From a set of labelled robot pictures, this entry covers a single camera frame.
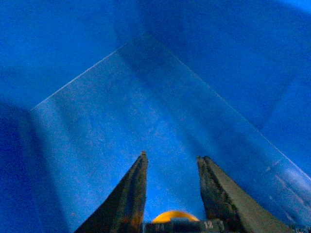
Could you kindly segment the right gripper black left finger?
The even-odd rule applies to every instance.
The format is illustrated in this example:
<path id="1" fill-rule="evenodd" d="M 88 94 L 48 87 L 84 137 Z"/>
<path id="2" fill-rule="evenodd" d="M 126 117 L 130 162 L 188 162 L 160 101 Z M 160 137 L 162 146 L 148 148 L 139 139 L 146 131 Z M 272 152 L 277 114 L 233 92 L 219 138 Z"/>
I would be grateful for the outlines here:
<path id="1" fill-rule="evenodd" d="M 139 233 L 146 203 L 148 160 L 142 151 L 107 199 L 75 231 Z"/>

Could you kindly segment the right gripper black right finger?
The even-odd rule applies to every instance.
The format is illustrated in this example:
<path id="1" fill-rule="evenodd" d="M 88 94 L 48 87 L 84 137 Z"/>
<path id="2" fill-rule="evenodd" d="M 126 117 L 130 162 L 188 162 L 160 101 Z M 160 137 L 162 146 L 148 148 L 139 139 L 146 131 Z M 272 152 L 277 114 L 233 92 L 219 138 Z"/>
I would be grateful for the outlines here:
<path id="1" fill-rule="evenodd" d="M 222 220 L 232 232 L 294 232 L 243 191 L 212 159 L 197 156 L 197 165 L 207 218 Z"/>

